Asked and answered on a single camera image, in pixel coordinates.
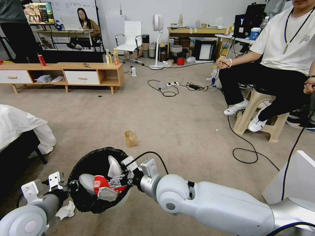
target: electric fan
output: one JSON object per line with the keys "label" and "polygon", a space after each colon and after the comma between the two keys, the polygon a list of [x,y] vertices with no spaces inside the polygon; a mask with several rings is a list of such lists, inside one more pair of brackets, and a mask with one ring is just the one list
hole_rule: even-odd
{"label": "electric fan", "polygon": [[158,34],[158,38],[157,38],[157,49],[156,49],[156,55],[155,55],[155,65],[149,66],[150,69],[154,69],[154,70],[163,69],[162,65],[158,65],[157,64],[157,61],[158,61],[158,47],[159,47],[159,41],[160,41],[161,35],[163,33],[163,28],[164,28],[163,16],[154,14],[153,15],[153,30],[154,31],[158,31],[159,34]]}

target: gray carpet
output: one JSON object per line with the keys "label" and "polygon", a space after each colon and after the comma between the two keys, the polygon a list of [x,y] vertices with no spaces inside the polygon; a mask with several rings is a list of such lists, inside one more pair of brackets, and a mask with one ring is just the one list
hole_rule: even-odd
{"label": "gray carpet", "polygon": [[[144,59],[146,65],[153,60]],[[211,64],[183,69],[152,71],[137,65],[138,77],[125,74],[125,83],[114,95],[107,88],[83,89],[44,86],[34,89],[19,87],[14,94],[10,85],[0,85],[0,104],[15,106],[48,121],[57,144],[46,156],[47,165],[34,159],[31,166],[19,177],[0,203],[0,217],[14,209],[22,184],[40,178],[45,179],[55,171],[62,171],[67,178],[77,161],[86,153],[107,146],[123,149],[134,157],[145,151],[156,151],[165,161],[170,173],[187,180],[210,181],[247,191],[260,201],[261,192],[272,180],[277,170],[263,157],[255,164],[236,161],[232,150],[250,148],[229,129],[223,114],[226,104],[221,92],[198,92],[179,88],[179,95],[163,97],[150,88],[150,79],[164,82],[191,81],[206,86],[211,74]],[[124,132],[131,129],[139,140],[139,146],[127,148]],[[244,134],[257,151],[268,156],[282,167],[300,131],[284,126],[280,141],[268,143],[269,135],[263,132]],[[305,132],[297,149],[315,157],[314,134]],[[238,152],[242,160],[250,161],[251,153]],[[156,159],[159,171],[163,166]],[[199,224],[195,219],[164,212],[152,199],[137,188],[123,207],[103,214],[80,213],[62,220],[56,219],[50,235],[227,235]]]}

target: brown paper bag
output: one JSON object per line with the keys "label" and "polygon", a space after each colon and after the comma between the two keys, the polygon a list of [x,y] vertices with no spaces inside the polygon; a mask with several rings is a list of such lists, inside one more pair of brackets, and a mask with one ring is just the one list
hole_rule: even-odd
{"label": "brown paper bag", "polygon": [[127,130],[125,132],[125,142],[127,144],[127,147],[133,147],[133,146],[138,146],[138,141],[136,139],[136,136],[131,130]]}

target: monitor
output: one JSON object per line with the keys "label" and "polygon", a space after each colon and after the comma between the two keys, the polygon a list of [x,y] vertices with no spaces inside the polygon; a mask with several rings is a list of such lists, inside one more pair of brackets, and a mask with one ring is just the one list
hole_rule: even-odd
{"label": "monitor", "polygon": [[25,5],[24,14],[30,25],[54,25],[51,3],[30,3]]}

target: white bedsheet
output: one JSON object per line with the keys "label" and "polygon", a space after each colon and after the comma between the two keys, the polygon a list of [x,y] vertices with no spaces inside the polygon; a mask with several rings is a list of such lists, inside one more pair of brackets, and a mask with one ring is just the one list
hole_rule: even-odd
{"label": "white bedsheet", "polygon": [[18,108],[0,104],[0,151],[17,139],[21,133],[34,130],[42,154],[47,154],[56,145],[56,139],[47,121]]}

